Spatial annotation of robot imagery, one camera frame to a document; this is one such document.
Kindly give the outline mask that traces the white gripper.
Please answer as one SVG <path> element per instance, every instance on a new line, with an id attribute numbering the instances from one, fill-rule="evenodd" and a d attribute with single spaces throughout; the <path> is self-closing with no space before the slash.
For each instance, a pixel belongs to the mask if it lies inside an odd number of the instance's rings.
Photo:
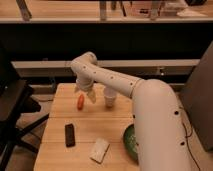
<path id="1" fill-rule="evenodd" d="M 86 77 L 78 77 L 76 79 L 76 85 L 74 89 L 74 93 L 79 92 L 80 90 L 84 92 L 88 92 L 87 96 L 90 99 L 92 103 L 96 102 L 96 93 L 93 88 L 94 81 L 92 79 L 86 78 Z"/>

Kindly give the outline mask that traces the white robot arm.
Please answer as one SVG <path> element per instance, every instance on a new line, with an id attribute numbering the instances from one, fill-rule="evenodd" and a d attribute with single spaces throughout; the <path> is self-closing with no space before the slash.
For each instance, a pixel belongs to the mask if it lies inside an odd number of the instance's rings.
<path id="1" fill-rule="evenodd" d="M 91 94 L 99 82 L 132 100 L 140 171 L 191 171 L 178 99 L 170 85 L 101 68 L 92 52 L 73 59 L 70 67 L 78 90 Z"/>

